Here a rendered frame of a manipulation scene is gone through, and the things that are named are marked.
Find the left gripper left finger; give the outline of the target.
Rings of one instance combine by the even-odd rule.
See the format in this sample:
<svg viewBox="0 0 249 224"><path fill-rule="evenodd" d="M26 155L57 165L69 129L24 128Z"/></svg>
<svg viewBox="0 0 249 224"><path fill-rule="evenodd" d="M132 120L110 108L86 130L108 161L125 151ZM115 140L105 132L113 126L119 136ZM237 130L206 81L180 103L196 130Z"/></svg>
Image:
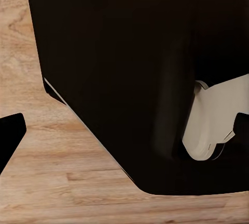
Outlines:
<svg viewBox="0 0 249 224"><path fill-rule="evenodd" d="M22 113L0 118L0 174L26 134Z"/></svg>

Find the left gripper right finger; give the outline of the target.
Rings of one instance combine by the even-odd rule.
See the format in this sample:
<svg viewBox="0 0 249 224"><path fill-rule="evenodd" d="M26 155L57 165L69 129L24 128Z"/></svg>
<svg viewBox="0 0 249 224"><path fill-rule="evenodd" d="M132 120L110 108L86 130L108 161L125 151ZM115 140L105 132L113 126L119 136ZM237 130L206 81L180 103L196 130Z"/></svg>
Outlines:
<svg viewBox="0 0 249 224"><path fill-rule="evenodd" d="M233 131L249 153L249 114L237 113Z"/></svg>

